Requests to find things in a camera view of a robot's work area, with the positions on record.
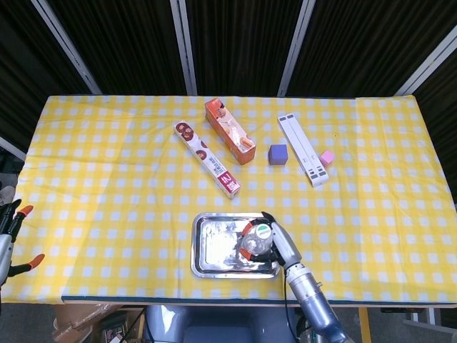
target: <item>metal tray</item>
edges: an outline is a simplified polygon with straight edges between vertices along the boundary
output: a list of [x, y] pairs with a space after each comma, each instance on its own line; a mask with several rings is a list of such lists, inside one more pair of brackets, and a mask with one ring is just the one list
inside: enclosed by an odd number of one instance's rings
[[265, 279], [275, 277], [277, 262], [250, 262], [238, 252], [244, 227], [260, 213], [201, 213], [194, 219], [191, 268], [198, 277]]

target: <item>checkered tablecloth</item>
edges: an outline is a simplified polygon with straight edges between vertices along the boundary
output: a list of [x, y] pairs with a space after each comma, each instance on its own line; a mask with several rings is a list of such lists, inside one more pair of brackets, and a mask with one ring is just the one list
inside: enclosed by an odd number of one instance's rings
[[[19, 176], [18, 197], [35, 210], [14, 263], [46, 258], [9, 279], [3, 300], [278, 301], [282, 275], [199, 279], [190, 268], [198, 213], [266, 210], [289, 231], [329, 299], [457, 302], [456, 210], [412, 96], [223, 98], [257, 143], [244, 166], [206, 121], [207, 100], [50, 97]], [[270, 144], [286, 143], [277, 117], [289, 112], [318, 153], [335, 152], [320, 187], [311, 187], [290, 147], [286, 166], [268, 165]], [[234, 200], [174, 134], [181, 119], [240, 181]]]

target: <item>metal arm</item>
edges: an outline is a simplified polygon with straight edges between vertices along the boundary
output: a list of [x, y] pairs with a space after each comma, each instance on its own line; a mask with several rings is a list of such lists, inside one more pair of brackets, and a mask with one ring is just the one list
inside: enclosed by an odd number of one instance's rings
[[286, 230], [274, 218], [262, 214], [271, 221], [273, 232], [273, 249], [281, 256], [279, 263], [286, 271], [286, 281], [295, 294], [309, 324], [317, 334], [329, 343], [353, 343], [343, 331], [335, 312], [321, 291], [321, 283], [317, 283], [309, 268], [301, 263], [301, 255]]

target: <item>pink block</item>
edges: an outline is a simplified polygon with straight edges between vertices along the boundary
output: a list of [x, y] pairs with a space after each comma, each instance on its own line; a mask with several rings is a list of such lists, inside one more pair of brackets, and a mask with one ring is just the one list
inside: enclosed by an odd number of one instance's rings
[[327, 150], [319, 157], [319, 159], [321, 160], [323, 166], [328, 166], [335, 159], [335, 155], [333, 152]]

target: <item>purple block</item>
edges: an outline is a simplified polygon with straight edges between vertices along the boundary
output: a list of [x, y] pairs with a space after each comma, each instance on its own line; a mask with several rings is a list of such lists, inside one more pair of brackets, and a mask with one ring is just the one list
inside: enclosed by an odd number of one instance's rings
[[285, 144], [273, 144], [268, 151], [268, 161], [272, 165], [283, 166], [287, 162], [287, 146]]

